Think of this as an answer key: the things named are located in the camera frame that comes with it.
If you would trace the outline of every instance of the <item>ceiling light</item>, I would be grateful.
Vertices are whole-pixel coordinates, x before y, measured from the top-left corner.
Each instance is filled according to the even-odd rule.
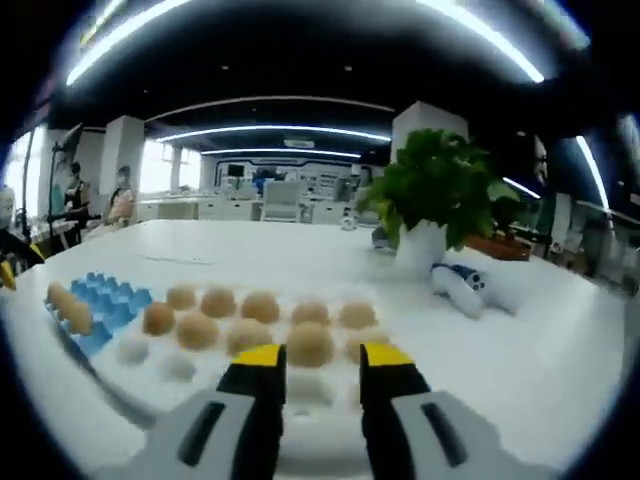
[[[534,82],[541,83],[544,81],[544,75],[540,73],[540,71],[529,61],[527,57],[524,56],[524,54],[520,50],[514,47],[511,42],[509,42],[509,40],[507,40],[501,33],[493,30],[471,12],[468,12],[464,8],[449,1],[418,0],[418,2],[440,12],[442,15],[458,22],[460,25],[467,27],[469,30],[474,31],[475,33],[483,37],[494,47],[504,53],[507,57],[509,57],[513,61],[513,63],[520,67],[520,69]],[[600,171],[598,170],[598,165],[593,158],[593,153],[591,153],[589,145],[587,144],[584,137],[576,137],[576,142],[578,142],[578,146],[580,147],[580,150],[582,151],[582,154],[584,155],[584,158],[589,165],[589,170],[591,171],[591,175],[596,184],[596,188],[598,189],[598,194],[600,195],[602,206],[608,212],[609,199],[607,198],[607,192],[604,188],[604,183],[602,182],[602,177],[600,176]]]
[[[369,138],[371,140],[380,140],[382,142],[391,141],[390,137],[385,137],[384,135],[374,135],[373,133],[357,132],[353,130],[343,130],[341,128],[311,127],[311,126],[305,126],[305,125],[244,125],[239,127],[210,128],[207,130],[197,130],[195,132],[185,132],[185,133],[178,133],[176,135],[169,135],[166,137],[158,138],[156,141],[168,142],[170,140],[196,137],[199,135],[214,135],[216,133],[257,131],[257,130],[298,130],[298,131],[307,131],[307,132],[335,133],[338,135],[348,135],[352,137]]]
[[[535,198],[536,200],[540,200],[540,195],[538,195],[536,192],[529,190],[527,187],[525,187],[524,185],[520,185],[518,182],[516,182],[515,180],[511,180],[510,178],[507,177],[503,177],[502,180],[505,183],[508,183],[509,185],[511,185],[512,187],[517,188],[518,190],[521,190],[525,193],[528,193],[529,195],[531,195],[533,198]]]
[[[227,150],[209,150],[202,155],[218,155],[222,153],[312,153],[314,155],[331,155],[334,157],[360,158],[356,153],[330,152],[327,150],[305,150],[302,148],[231,148]]]
[[[126,39],[129,35],[143,27],[150,21],[158,18],[161,15],[180,7],[185,3],[189,3],[191,0],[165,0],[158,3],[153,7],[139,13],[138,15],[126,20],[122,25],[115,28],[102,40],[98,41],[93,47],[91,47],[85,55],[82,56],[80,61],[71,70],[71,73],[67,77],[67,85],[72,85],[80,76],[82,76],[87,70],[89,70],[98,60],[106,55],[113,47]]]

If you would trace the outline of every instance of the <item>white table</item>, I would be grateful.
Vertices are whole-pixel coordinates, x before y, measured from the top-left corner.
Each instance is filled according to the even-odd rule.
[[[393,312],[388,329],[427,381],[485,415],[520,458],[562,467],[581,449],[616,392],[624,302],[581,277],[532,258],[496,263],[473,251],[470,265],[517,273],[530,294],[516,318],[462,317],[424,284],[370,248],[370,230],[263,222],[149,221],[63,252],[3,293],[20,374],[71,457],[90,472],[135,453],[144,434],[118,416],[65,356],[39,301],[52,280],[98,270],[135,285],[158,279],[214,280],[223,272],[277,282],[360,282]]]

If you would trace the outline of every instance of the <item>egg carton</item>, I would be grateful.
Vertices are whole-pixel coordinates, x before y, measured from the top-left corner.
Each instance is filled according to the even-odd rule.
[[[359,369],[345,353],[352,331],[340,325],[338,316],[346,302],[366,301],[374,307],[382,330],[386,330],[387,309],[377,292],[366,285],[321,281],[281,284],[255,279],[247,282],[235,277],[191,286],[195,290],[195,304],[188,310],[176,311],[177,322],[199,311],[202,296],[212,287],[233,290],[236,311],[216,320],[219,332],[215,345],[202,351],[180,346],[177,327],[161,336],[146,335],[142,312],[119,330],[91,358],[95,377],[103,389],[117,397],[118,412],[127,412],[126,418],[131,423],[148,428],[145,422],[153,424],[197,392],[216,387],[232,361],[227,353],[229,332],[234,322],[242,318],[241,305],[251,292],[268,290],[276,297],[280,318],[269,324],[268,329],[274,343],[279,344],[287,341],[294,308],[301,302],[318,300],[327,305],[332,320],[334,356],[320,368],[287,366],[279,472],[287,478],[312,478],[318,472],[323,478],[353,478],[353,473],[366,472],[368,457],[357,402]],[[155,285],[153,298],[167,298],[167,287]],[[135,418],[128,414],[132,411]]]
[[[119,283],[115,277],[96,272],[73,280],[69,291],[89,305],[92,317],[90,335],[71,333],[69,320],[60,321],[59,312],[47,300],[45,306],[51,312],[65,346],[82,361],[100,352],[118,330],[127,326],[152,302],[149,289],[134,290],[128,282]]]

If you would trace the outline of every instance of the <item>blue egg carton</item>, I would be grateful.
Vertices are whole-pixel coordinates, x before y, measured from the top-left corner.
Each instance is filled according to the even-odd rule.
[[[91,272],[85,278],[73,280],[69,291],[89,305],[93,320],[91,335],[71,333],[69,320],[60,322],[55,307],[46,300],[45,306],[58,325],[67,348],[80,360],[102,350],[119,329],[128,325],[152,302],[148,289],[134,290],[130,283],[119,283],[115,277],[106,277],[103,273]]]

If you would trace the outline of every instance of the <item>brown egg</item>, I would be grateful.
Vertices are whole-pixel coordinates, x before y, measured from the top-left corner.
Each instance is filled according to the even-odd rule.
[[[64,295],[66,292],[67,291],[60,282],[51,282],[49,287],[47,287],[47,301],[55,305],[58,303],[60,296]]]
[[[69,331],[80,335],[91,335],[93,318],[89,305],[84,302],[74,304],[69,314]]]
[[[322,302],[305,302],[293,309],[291,321],[296,325],[304,322],[329,325],[329,309]]]
[[[270,343],[273,343],[273,337],[269,329],[253,318],[238,320],[227,333],[227,353],[232,357]]]
[[[280,306],[269,292],[252,292],[242,302],[240,312],[244,318],[254,318],[260,323],[274,323],[280,318]]]
[[[360,345],[363,343],[389,344],[389,337],[386,333],[375,328],[367,328],[354,332],[347,340],[345,353],[349,360],[356,365],[360,365]]]
[[[176,325],[176,339],[186,350],[205,350],[215,345],[217,338],[218,326],[215,320],[204,313],[188,313]]]
[[[345,328],[360,330],[378,324],[376,312],[367,302],[350,302],[342,307],[338,321]]]
[[[176,323],[173,309],[166,303],[153,302],[144,310],[142,331],[158,337],[171,331]]]
[[[213,288],[202,296],[200,310],[212,318],[229,317],[236,311],[233,291],[228,288]]]
[[[167,291],[167,304],[174,310],[188,310],[196,304],[196,293],[188,286],[176,286]]]
[[[299,367],[321,367],[333,358],[333,339],[327,327],[306,322],[295,325],[287,337],[287,362]]]
[[[57,303],[54,306],[58,309],[58,318],[60,321],[70,318],[71,312],[76,305],[76,297],[65,291],[60,293]]]

